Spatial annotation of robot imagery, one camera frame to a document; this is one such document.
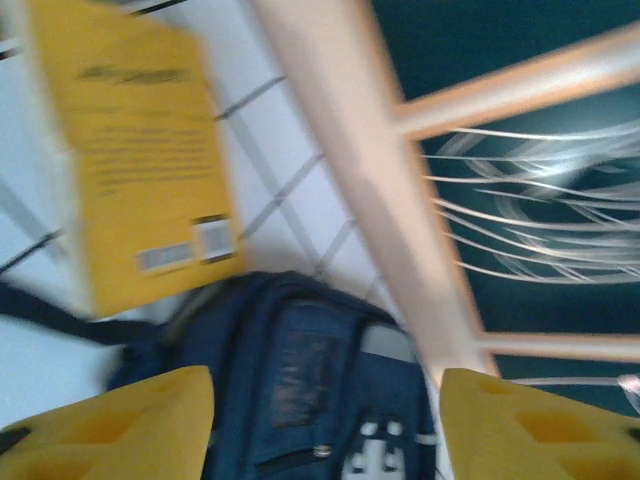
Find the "barcode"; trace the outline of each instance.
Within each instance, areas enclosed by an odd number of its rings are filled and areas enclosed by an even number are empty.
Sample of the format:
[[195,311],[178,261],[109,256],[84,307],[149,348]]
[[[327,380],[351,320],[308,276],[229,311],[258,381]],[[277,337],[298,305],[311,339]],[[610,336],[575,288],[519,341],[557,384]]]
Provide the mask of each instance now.
[[195,229],[203,260],[211,261],[235,252],[228,219],[196,223]]
[[156,268],[183,263],[193,258],[190,243],[177,243],[138,254],[140,269],[144,272]]

